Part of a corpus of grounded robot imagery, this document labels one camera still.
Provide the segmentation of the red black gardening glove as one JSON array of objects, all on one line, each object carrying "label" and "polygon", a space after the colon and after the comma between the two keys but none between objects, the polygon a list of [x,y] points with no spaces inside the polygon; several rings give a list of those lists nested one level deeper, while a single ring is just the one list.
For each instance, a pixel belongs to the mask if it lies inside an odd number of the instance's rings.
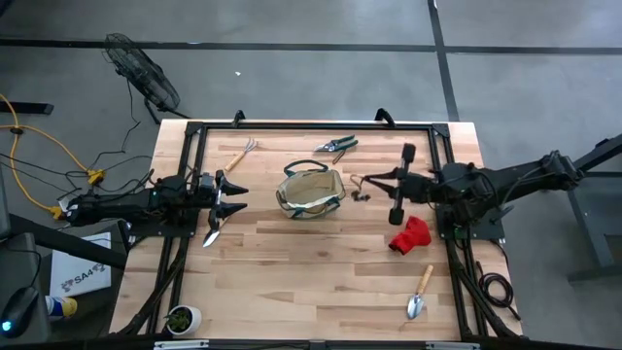
[{"label": "red black gardening glove", "polygon": [[431,243],[432,237],[427,222],[410,216],[405,229],[391,240],[389,248],[406,255],[415,247],[428,246]]}]

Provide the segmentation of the black desk beam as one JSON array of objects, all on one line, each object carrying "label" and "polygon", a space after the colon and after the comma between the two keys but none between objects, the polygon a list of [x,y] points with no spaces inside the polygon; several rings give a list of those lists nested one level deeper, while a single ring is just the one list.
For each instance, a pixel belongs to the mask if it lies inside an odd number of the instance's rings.
[{"label": "black desk beam", "polygon": [[76,258],[103,263],[120,270],[125,268],[126,253],[117,252],[80,237],[41,226],[17,215],[0,214],[1,238],[26,233],[33,237],[35,245],[67,253]]}]

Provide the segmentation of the silver trowel with wooden handle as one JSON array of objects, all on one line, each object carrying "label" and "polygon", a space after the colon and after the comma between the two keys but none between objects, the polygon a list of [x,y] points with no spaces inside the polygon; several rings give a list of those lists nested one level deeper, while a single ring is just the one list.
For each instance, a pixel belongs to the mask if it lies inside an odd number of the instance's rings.
[{"label": "silver trowel with wooden handle", "polygon": [[210,228],[210,230],[207,232],[207,234],[204,237],[203,244],[202,244],[203,248],[207,248],[211,246],[216,241],[216,239],[221,233],[221,228],[225,225],[226,222],[227,222],[227,218],[219,219],[218,223],[216,224],[216,227]]}]

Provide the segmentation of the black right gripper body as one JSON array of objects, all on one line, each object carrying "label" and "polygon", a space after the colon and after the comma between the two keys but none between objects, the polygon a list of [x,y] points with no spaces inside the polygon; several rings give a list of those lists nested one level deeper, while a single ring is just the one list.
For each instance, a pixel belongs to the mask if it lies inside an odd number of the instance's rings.
[{"label": "black right gripper body", "polygon": [[409,172],[409,165],[413,162],[415,153],[416,147],[405,143],[401,153],[401,164],[394,168],[401,171],[395,186],[399,187],[401,198],[394,200],[394,205],[389,212],[389,223],[394,226],[400,225],[403,221],[402,203],[405,198],[414,203],[426,203],[432,198],[435,182],[431,178]]}]

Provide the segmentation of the beige green gardening bag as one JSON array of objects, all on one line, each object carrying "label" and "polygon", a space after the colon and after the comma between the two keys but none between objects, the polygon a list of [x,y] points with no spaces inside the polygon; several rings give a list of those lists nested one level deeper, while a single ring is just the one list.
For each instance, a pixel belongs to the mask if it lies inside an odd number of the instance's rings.
[{"label": "beige green gardening bag", "polygon": [[315,219],[335,211],[346,196],[340,173],[327,165],[302,159],[283,169],[286,179],[276,190],[276,200],[293,220]]}]

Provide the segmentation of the blue yellow white object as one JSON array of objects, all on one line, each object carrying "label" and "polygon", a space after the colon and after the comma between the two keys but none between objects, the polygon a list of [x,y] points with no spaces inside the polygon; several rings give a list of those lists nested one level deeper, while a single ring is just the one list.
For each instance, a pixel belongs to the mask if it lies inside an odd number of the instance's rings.
[{"label": "blue yellow white object", "polygon": [[72,318],[78,309],[78,303],[71,297],[45,296],[48,316],[51,322]]}]

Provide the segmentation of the white printed cardboard box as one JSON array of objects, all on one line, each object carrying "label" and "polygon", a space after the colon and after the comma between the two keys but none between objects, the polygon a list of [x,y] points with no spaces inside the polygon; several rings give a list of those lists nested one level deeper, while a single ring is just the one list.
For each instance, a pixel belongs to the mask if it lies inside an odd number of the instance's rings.
[{"label": "white printed cardboard box", "polygon": [[111,286],[110,266],[52,251],[51,297],[74,297]]}]

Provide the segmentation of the black floor fan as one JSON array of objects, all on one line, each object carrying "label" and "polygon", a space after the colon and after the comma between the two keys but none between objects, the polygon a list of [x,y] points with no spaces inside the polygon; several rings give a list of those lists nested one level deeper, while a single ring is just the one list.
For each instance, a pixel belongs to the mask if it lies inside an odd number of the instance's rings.
[{"label": "black floor fan", "polygon": [[178,111],[181,97],[156,64],[135,42],[121,33],[109,33],[104,40],[104,51],[115,66],[118,75],[124,77],[143,96],[143,101],[152,120],[160,125],[155,109],[188,119]]}]

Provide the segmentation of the small brown twine piece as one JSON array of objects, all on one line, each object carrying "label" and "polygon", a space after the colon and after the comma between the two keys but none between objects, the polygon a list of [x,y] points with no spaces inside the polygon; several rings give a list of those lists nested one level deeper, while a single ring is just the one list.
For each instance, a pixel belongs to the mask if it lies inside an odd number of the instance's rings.
[{"label": "small brown twine piece", "polygon": [[351,192],[352,199],[357,202],[369,201],[370,195],[363,192],[363,176],[352,174],[350,176],[350,181],[355,186],[355,189]]}]

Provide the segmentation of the hand rake wooden handle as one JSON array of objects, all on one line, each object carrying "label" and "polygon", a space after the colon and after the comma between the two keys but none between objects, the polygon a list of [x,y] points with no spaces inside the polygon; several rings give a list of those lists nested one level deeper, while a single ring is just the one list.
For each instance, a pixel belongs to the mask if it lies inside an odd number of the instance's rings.
[{"label": "hand rake wooden handle", "polygon": [[257,143],[258,142],[254,138],[250,138],[244,150],[227,164],[227,166],[225,167],[225,171],[228,172],[232,170],[246,154],[248,154],[257,146]]}]

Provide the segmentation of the black floor stand foot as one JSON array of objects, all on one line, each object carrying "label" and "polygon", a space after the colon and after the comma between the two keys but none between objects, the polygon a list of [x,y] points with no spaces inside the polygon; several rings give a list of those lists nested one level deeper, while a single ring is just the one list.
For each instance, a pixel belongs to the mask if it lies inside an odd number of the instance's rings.
[{"label": "black floor stand foot", "polygon": [[0,113],[11,113],[11,110],[14,110],[17,114],[50,115],[53,109],[54,106],[49,103],[10,102],[7,104],[0,101]]}]

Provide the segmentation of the green handled pruning shears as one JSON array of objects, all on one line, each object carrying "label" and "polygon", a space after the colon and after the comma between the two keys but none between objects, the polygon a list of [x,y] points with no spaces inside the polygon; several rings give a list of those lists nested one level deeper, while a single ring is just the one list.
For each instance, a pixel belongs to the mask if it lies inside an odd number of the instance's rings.
[{"label": "green handled pruning shears", "polygon": [[337,153],[332,163],[337,164],[345,155],[346,151],[359,144],[355,135],[346,136],[340,139],[333,139],[325,144],[319,145],[314,149],[314,153]]}]

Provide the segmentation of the black metal stand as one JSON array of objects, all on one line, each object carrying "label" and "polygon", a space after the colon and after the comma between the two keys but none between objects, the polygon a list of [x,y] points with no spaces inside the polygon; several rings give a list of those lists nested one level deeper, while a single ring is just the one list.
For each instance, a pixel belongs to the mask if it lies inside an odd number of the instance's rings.
[{"label": "black metal stand", "polygon": [[594,171],[617,156],[622,156],[622,133],[602,140],[575,162],[584,179],[568,198],[595,266],[569,274],[570,283],[622,276],[622,262],[615,261],[607,243],[609,237],[622,238],[622,171]]}]

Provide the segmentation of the black aluminium table frame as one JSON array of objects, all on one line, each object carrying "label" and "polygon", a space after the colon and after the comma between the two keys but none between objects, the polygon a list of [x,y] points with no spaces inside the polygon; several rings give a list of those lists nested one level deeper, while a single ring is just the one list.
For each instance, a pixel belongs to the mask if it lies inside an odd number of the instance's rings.
[{"label": "black aluminium table frame", "polygon": [[[350,135],[359,144],[337,164],[337,153],[314,153]],[[472,123],[388,128],[378,122],[256,121],[233,128],[217,120],[207,126],[204,170],[225,168],[250,138],[257,146],[227,172],[232,183],[249,190],[239,196],[248,206],[227,220],[207,248],[207,220],[200,217],[189,243],[179,302],[201,311],[200,337],[456,340],[464,330],[485,327],[471,298],[454,296],[447,245],[438,235],[407,255],[390,250],[397,227],[388,221],[392,202],[383,192],[367,188],[369,201],[345,198],[316,220],[289,219],[275,197],[284,167],[302,159],[323,162],[343,178],[384,173],[411,143],[417,148],[412,170],[422,175],[432,172],[434,149],[441,163],[480,163]],[[425,304],[409,320],[407,303],[429,264]]]}]

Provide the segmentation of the silver aluminium bracket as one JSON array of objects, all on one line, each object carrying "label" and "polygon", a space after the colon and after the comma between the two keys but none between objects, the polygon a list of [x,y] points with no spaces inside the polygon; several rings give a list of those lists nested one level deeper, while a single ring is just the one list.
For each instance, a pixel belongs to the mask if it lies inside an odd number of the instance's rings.
[{"label": "silver aluminium bracket", "polygon": [[431,341],[426,343],[426,350],[481,350],[478,343]]},{"label": "silver aluminium bracket", "polygon": [[210,347],[207,339],[157,341],[153,350],[202,350]]}]

